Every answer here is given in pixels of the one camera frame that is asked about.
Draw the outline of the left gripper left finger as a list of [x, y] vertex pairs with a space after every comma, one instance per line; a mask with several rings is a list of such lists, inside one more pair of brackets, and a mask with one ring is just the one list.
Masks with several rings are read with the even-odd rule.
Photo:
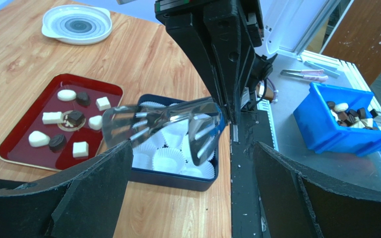
[[0, 238], [111, 238], [132, 159], [123, 142], [39, 180], [0, 179]]

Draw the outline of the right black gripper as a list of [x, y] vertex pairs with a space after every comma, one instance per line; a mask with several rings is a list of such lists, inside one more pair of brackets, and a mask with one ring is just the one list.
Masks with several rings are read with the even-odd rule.
[[[167, 20], [203, 9], [204, 24], [198, 19]], [[260, 2], [157, 0], [154, 10], [156, 19], [166, 24], [167, 33], [189, 58], [213, 100], [226, 107], [231, 123], [239, 124], [241, 96], [254, 59], [252, 44], [260, 47], [264, 37]]]

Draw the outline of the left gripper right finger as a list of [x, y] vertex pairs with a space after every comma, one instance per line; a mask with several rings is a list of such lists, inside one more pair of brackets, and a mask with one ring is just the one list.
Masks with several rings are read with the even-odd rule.
[[381, 191], [296, 162], [262, 142], [254, 172], [273, 238], [381, 238]]

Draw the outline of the metal serving tongs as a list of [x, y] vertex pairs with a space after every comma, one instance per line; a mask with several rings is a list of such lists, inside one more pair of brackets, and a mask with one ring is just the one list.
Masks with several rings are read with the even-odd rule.
[[200, 166], [214, 153], [226, 120], [220, 106], [206, 97], [165, 108], [124, 105], [105, 110], [102, 134], [107, 147], [131, 141], [136, 147], [158, 131], [178, 128], [188, 135], [192, 162]]

